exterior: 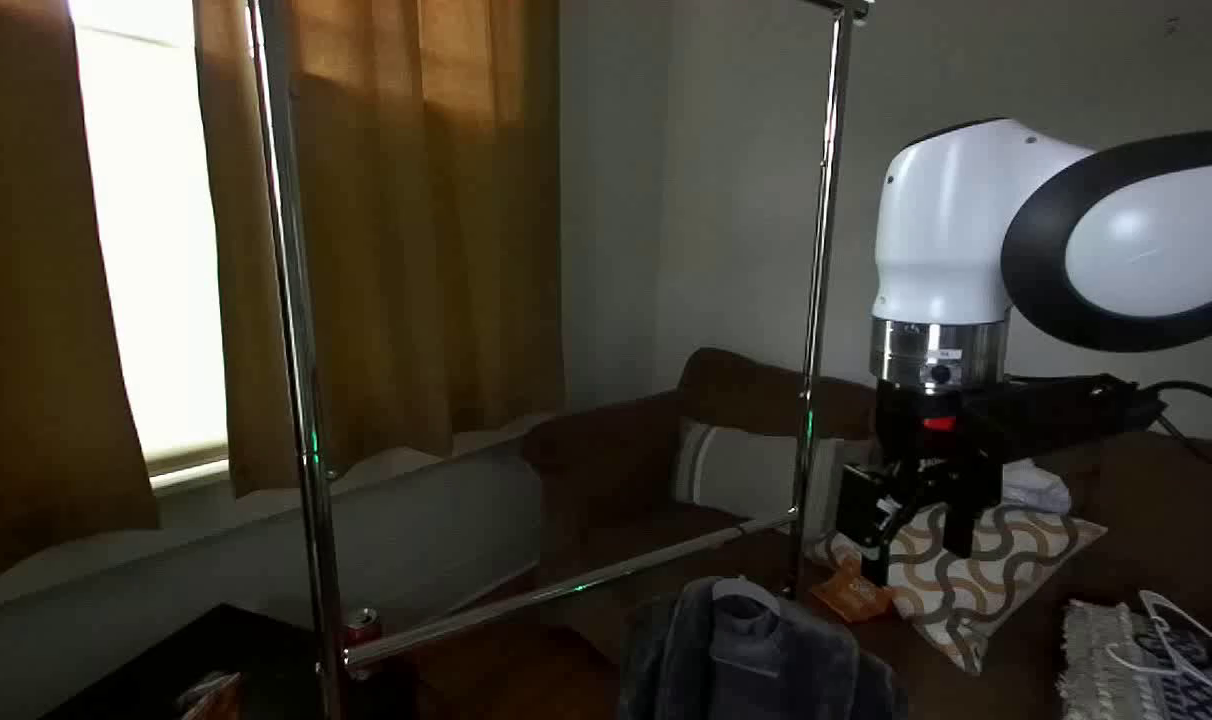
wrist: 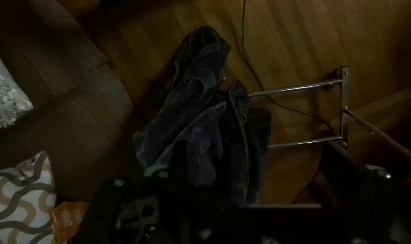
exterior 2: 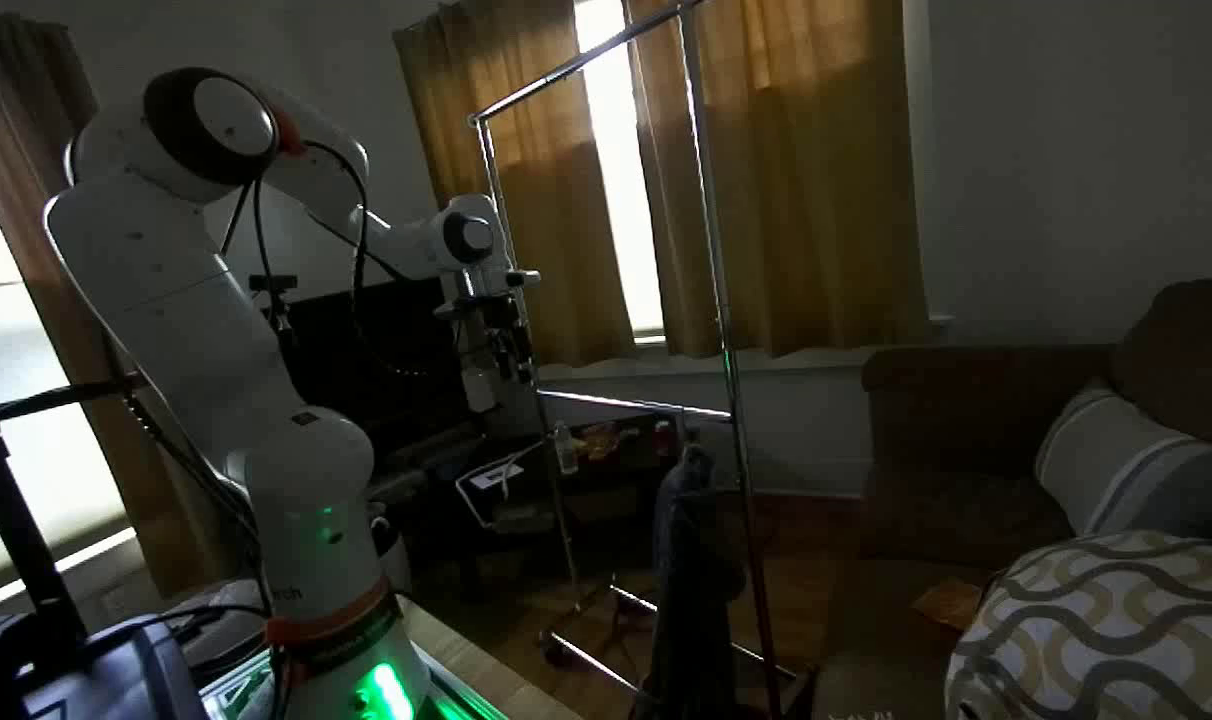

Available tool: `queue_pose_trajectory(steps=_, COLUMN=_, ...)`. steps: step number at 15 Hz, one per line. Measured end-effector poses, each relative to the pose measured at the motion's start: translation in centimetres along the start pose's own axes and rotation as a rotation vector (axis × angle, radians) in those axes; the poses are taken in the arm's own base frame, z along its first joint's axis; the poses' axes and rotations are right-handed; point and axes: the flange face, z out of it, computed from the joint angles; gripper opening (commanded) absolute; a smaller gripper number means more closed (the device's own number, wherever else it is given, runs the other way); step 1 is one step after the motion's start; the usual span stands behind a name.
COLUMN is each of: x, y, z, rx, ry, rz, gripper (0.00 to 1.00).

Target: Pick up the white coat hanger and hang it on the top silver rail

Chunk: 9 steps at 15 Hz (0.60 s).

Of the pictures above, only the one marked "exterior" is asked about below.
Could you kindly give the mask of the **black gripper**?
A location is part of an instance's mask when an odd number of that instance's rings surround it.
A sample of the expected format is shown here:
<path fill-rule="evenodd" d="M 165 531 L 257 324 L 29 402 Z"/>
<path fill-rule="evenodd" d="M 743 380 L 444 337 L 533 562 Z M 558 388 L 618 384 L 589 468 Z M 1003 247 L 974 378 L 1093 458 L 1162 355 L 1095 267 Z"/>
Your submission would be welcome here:
<path fill-rule="evenodd" d="M 840 466 L 835 531 L 859 551 L 872 586 L 890 580 L 891 541 L 926 507 L 945 507 L 945 548 L 969 555 L 978 521 L 1001 500 L 1001 466 L 978 441 L 994 388 L 926 396 L 878 384 L 878 437 Z"/>

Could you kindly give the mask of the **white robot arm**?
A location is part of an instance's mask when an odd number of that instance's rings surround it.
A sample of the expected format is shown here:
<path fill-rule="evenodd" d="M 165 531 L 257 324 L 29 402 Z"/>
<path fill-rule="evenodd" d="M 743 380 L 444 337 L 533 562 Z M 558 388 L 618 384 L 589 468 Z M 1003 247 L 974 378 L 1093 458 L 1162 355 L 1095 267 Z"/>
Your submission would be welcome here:
<path fill-rule="evenodd" d="M 869 580 L 931 507 L 969 555 L 1001 468 L 1143 430 L 1162 402 L 1109 374 L 1013 378 L 1009 324 L 1093 352 L 1212 337 L 1212 127 L 1084 149 L 974 122 L 901 149 L 878 219 L 878 461 L 835 529 Z"/>

